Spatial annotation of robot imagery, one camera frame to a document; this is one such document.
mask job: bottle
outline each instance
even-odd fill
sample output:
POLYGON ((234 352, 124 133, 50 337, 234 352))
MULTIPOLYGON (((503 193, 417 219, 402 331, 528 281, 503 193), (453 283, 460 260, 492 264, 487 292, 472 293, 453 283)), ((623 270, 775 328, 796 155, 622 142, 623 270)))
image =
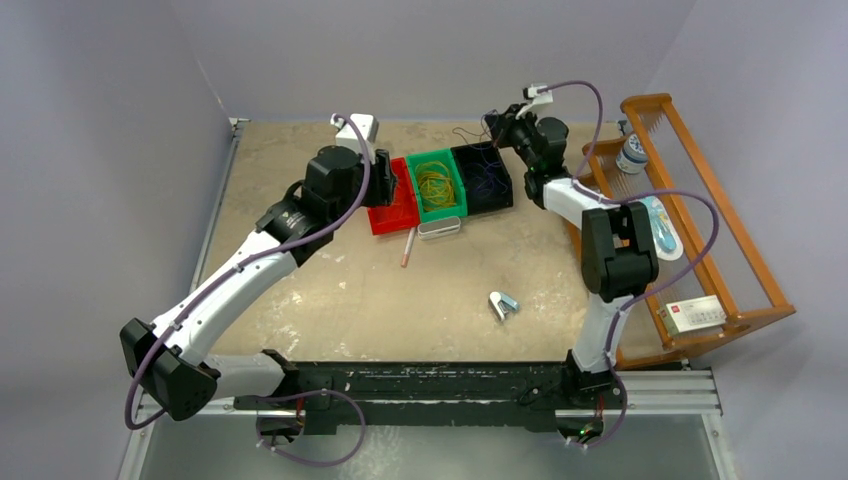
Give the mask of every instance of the bottle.
POLYGON ((645 169, 648 164, 648 155, 642 148, 639 142, 639 137, 635 133, 627 137, 627 141, 618 152, 618 157, 615 159, 615 164, 618 169, 624 173, 635 175, 645 169))

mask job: wooden rack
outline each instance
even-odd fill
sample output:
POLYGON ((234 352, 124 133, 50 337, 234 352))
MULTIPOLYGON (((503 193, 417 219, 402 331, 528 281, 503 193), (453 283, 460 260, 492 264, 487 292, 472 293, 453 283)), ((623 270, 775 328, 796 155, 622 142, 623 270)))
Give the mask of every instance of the wooden rack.
MULTIPOLYGON (((736 214, 736 210, 730 203, 727 194, 719 184, 715 174, 704 159, 701 150, 695 143, 694 138, 683 123, 683 119, 674 108, 671 96, 668 94, 655 94, 630 97, 622 102, 621 111, 627 116, 630 125, 633 127, 633 133, 639 137, 639 141, 648 155, 645 172, 641 175, 646 175, 647 181, 650 182, 653 189, 676 187, 675 179, 672 178, 669 170, 666 168, 666 164, 663 162, 652 139, 652 135, 656 133, 660 125, 664 125, 664 122, 670 124, 673 133, 676 134, 689 160, 691 160, 694 172, 697 173, 697 175, 693 173, 691 176, 693 178, 699 177, 700 181, 703 182, 705 192, 712 197, 715 206, 723 218, 722 228, 730 231, 732 240, 741 249, 742 255, 744 255, 748 266, 753 271, 756 282, 759 283, 759 287, 754 286, 754 288, 761 288, 764 291, 765 297, 768 299, 768 305, 765 305, 763 308, 742 311, 737 306, 737 302, 731 294, 727 283, 724 281, 722 272, 711 253, 695 267, 694 279, 692 281, 694 282, 696 280, 700 284, 704 295, 716 295, 718 297, 719 302, 727 314, 725 325, 718 329, 718 331, 685 338, 672 338, 658 314, 660 300, 656 296, 649 297, 645 301, 653 318, 653 323, 659 334, 660 341, 662 342, 664 353, 647 357, 627 358, 621 349, 619 349, 617 352, 618 365, 621 368, 636 368, 679 360, 681 358, 697 357, 795 313, 795 309, 787 302, 783 292, 769 271, 768 266, 763 261, 762 256, 748 235, 742 221, 736 214)), ((613 184, 624 185, 625 188, 628 182, 634 185, 638 184, 637 177, 624 174, 615 164, 615 159, 626 139, 627 137, 621 137, 617 140, 598 142, 592 157, 589 159, 591 173, 581 176, 580 181, 584 185, 599 189, 609 198, 616 198, 617 196, 614 191, 615 189, 611 186, 613 184)), ((583 147, 584 154, 588 151, 588 147, 589 145, 583 147)), ((643 180, 642 185, 648 185, 648 183, 643 180)), ((691 260, 704 248, 704 239, 701 236, 698 226, 681 197, 663 196, 662 201, 683 243, 685 255, 691 260)), ((568 223, 567 228, 572 243, 579 255, 581 250, 580 231, 574 225, 568 223)))

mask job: metal clip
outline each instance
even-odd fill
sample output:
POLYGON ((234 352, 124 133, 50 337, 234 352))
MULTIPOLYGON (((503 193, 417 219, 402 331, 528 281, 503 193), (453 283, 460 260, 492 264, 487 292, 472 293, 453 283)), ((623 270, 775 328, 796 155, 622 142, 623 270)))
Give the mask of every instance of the metal clip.
POLYGON ((489 306, 495 311, 498 316, 498 321, 503 322, 506 316, 512 312, 518 311, 518 302, 512 297, 503 292, 492 292, 489 294, 489 306))

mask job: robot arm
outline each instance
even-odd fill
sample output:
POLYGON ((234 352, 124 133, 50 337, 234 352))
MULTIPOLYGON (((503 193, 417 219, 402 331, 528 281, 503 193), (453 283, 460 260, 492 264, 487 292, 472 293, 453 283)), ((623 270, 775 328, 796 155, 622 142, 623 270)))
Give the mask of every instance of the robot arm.
POLYGON ((563 166, 568 127, 556 118, 537 118, 553 101, 545 85, 524 90, 527 103, 513 104, 502 114, 484 117, 499 148, 512 148, 524 164, 524 190, 540 208, 550 210, 581 230, 580 268, 590 292, 589 308, 566 367, 578 389, 608 383, 605 345, 612 336, 611 352, 618 346, 628 311, 621 307, 645 292, 656 280, 659 264, 654 250, 650 220, 639 202, 618 205, 580 185, 563 166))
POLYGON ((143 359, 152 355, 139 383, 173 419, 191 417, 214 398, 285 391, 286 372, 293 367, 277 352, 224 356, 209 355, 209 350, 262 293, 332 240, 332 232, 320 232, 349 210, 363 188, 364 154, 371 159, 371 166, 362 205, 392 203, 397 178, 391 172, 388 152, 373 148, 376 119, 352 115, 350 120, 364 142, 360 143, 349 124, 335 122, 339 128, 336 145, 319 150, 307 165, 305 178, 268 209, 224 265, 152 324, 133 319, 121 330, 130 375, 135 376, 143 359), (369 151, 362 152, 363 146, 369 151), (302 242, 315 234, 320 236, 302 242), (285 244, 300 246, 268 253, 285 244), (189 305, 193 308, 181 319, 189 305), (151 353, 157 342, 161 347, 151 353))

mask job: gray wall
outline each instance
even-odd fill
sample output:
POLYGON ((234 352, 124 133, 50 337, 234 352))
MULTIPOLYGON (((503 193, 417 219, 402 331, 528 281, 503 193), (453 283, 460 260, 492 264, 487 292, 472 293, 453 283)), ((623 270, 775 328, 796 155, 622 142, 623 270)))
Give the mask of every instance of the gray wall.
POLYGON ((672 94, 798 309, 708 359, 745 478, 846 478, 847 48, 844 1, 700 0, 648 89, 672 94))
POLYGON ((0 470, 114 477, 118 331, 185 295, 229 124, 167 0, 4 0, 0 72, 0 470))
MULTIPOLYGON (((695 0, 173 0, 230 116, 479 117, 532 81, 583 78, 607 116, 642 93, 695 0)), ((550 113, 594 118, 588 90, 550 113)))

